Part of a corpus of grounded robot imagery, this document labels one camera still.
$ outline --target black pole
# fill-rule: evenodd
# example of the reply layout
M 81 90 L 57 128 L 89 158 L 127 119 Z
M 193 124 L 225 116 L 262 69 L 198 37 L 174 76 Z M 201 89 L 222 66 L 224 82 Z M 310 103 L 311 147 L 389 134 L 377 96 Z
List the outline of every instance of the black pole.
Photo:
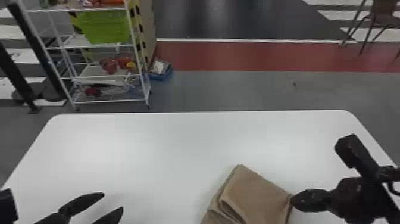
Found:
M 39 37 L 36 37 L 30 30 L 28 24 L 26 23 L 26 20 L 24 18 L 24 15 L 21 11 L 20 6 L 16 2 L 13 2 L 13 3 L 8 4 L 7 8 L 10 11 L 10 13 L 14 16 L 18 25 L 20 26 L 28 43 L 32 47 L 33 52 L 35 52 L 37 58 L 39 59 L 40 64 L 42 65 L 44 71 L 46 72 L 47 78 L 51 82 L 54 90 L 60 97 L 65 98 L 66 95 L 63 90 L 63 87 L 61 86 L 61 83 L 58 80 L 57 75 L 54 73 L 52 67 L 49 64 L 49 61 L 47 60 L 45 51 L 42 48 L 42 46 L 40 45 L 40 42 L 38 39 Z
M 38 113 L 40 108 L 37 107 L 33 100 L 35 100 L 35 94 L 33 89 L 26 82 L 24 76 L 21 74 L 15 62 L 8 55 L 8 52 L 4 48 L 3 44 L 0 43 L 0 68 L 7 75 L 8 79 L 14 85 L 15 89 L 21 95 L 24 102 L 28 104 L 31 109 L 31 113 Z

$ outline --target beige towel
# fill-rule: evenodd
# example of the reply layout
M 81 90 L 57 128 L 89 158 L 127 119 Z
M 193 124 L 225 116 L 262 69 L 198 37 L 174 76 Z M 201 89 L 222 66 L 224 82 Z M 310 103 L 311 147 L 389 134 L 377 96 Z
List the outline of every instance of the beige towel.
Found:
M 285 224 L 290 195 L 243 165 L 212 198 L 202 224 Z

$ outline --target red floor stripe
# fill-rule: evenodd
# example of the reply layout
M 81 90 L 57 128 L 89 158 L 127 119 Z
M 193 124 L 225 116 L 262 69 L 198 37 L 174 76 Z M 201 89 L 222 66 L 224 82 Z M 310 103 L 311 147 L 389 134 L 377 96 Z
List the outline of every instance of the red floor stripe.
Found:
M 399 72 L 400 45 L 330 43 L 159 42 L 156 57 L 175 70 Z

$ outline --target white table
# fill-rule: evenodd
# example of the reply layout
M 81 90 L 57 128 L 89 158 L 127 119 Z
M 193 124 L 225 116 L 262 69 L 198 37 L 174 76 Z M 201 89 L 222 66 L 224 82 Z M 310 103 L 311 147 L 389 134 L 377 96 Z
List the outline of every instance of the white table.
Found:
M 346 111 L 66 114 L 48 122 L 3 188 L 13 190 L 23 224 L 96 191 L 106 197 L 72 224 L 118 206 L 121 224 L 200 223 L 239 163 L 293 194 L 356 176 L 333 149 L 352 133 L 379 164 L 394 165 Z M 294 210 L 290 223 L 344 221 Z

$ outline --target white floor marking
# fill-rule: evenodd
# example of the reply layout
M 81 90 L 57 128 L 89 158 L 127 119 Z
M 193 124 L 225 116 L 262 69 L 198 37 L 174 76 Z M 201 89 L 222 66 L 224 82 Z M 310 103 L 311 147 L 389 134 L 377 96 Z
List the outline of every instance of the white floor marking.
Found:
M 27 77 L 26 81 L 28 83 L 43 82 L 45 79 L 45 77 Z M 11 94 L 14 92 L 14 90 L 15 88 L 8 78 L 0 77 L 0 99 L 12 99 Z M 64 99 L 58 102 L 49 102 L 45 99 L 37 99 L 35 100 L 35 104 L 38 107 L 62 107 L 66 101 L 67 100 Z
M 12 17 L 13 15 L 7 8 L 3 8 L 2 10 L 0 10 L 0 18 L 12 18 Z
M 318 39 L 210 39 L 210 38 L 158 38 L 160 42 L 205 42 L 205 43 L 341 43 L 341 40 Z
M 25 39 L 18 26 L 0 25 L 0 39 Z
M 43 82 L 45 77 L 27 77 L 25 78 L 28 83 L 32 82 Z M 8 78 L 3 78 L 0 80 L 0 99 L 12 99 L 11 94 L 14 92 L 15 88 L 13 84 L 8 80 Z
M 303 0 L 308 5 L 361 5 L 362 0 Z M 365 2 L 365 6 L 372 5 L 372 0 Z
M 39 60 L 30 48 L 7 48 L 7 52 L 12 54 L 15 63 L 39 64 Z
M 342 30 L 346 32 L 348 27 L 343 27 Z M 376 34 L 380 31 L 380 28 L 372 29 L 370 40 L 375 37 Z M 357 41 L 364 41 L 365 36 L 367 35 L 368 28 L 359 28 L 353 35 L 353 38 Z M 377 42 L 400 42 L 400 29 L 387 29 L 382 35 L 378 37 Z
M 319 10 L 325 18 L 328 20 L 353 20 L 356 11 L 330 11 L 330 10 Z M 358 16 L 358 20 L 361 20 L 363 17 L 367 16 L 369 11 L 361 11 Z M 395 11 L 394 16 L 400 17 L 400 11 Z

